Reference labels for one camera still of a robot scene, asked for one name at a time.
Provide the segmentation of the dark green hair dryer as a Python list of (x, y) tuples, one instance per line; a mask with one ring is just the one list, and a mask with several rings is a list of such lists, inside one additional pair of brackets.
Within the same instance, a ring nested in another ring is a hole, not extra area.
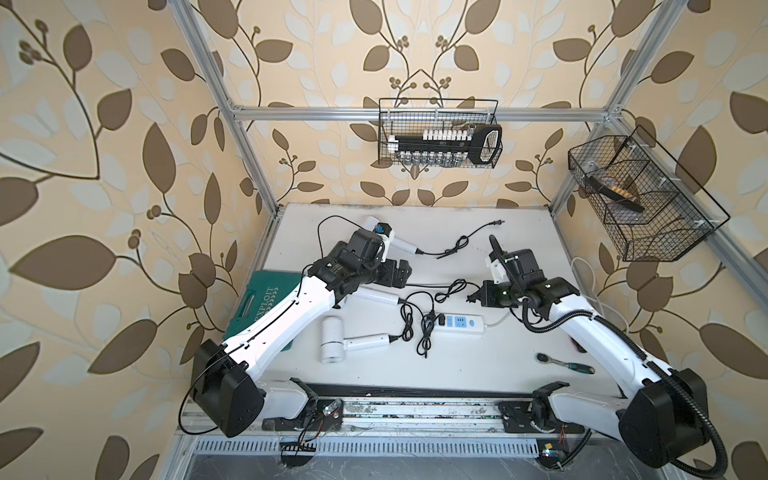
[(407, 284), (407, 287), (418, 288), (420, 291), (426, 291), (427, 293), (433, 292), (434, 301), (438, 304), (444, 303), (451, 296), (464, 292), (469, 287), (474, 287), (476, 290), (481, 288), (480, 285), (463, 278), (453, 280), (450, 284), (409, 283)]

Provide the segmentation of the white blue power strip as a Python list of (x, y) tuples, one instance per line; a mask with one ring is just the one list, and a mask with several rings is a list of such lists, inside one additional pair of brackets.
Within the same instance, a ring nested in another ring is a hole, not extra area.
[(434, 332), (440, 334), (482, 335), (485, 332), (485, 322), (480, 315), (444, 313), (438, 316)]

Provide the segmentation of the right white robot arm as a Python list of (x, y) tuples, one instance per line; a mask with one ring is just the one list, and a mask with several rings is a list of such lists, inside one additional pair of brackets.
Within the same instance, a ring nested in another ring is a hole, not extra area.
[(532, 394), (533, 428), (548, 433), (559, 424), (577, 424), (588, 434), (622, 441), (649, 467), (670, 464), (700, 479), (727, 472), (728, 452), (709, 418), (707, 387), (698, 374), (648, 352), (567, 280), (546, 277), (531, 250), (505, 251), (495, 236), (489, 242), (492, 277), (470, 301), (517, 313), (532, 334), (563, 331), (620, 390), (610, 396), (582, 392), (565, 381), (546, 384)]

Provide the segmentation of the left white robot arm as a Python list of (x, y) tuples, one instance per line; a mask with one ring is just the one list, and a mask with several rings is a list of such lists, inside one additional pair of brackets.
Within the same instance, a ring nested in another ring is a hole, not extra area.
[(298, 284), (251, 326), (222, 343), (205, 341), (195, 353), (185, 397), (232, 438), (254, 422), (282, 418), (306, 425), (317, 396), (297, 378), (265, 381), (264, 371), (314, 320), (371, 285), (402, 288), (412, 273), (389, 258), (395, 232), (383, 222), (358, 228), (348, 241), (306, 266)]

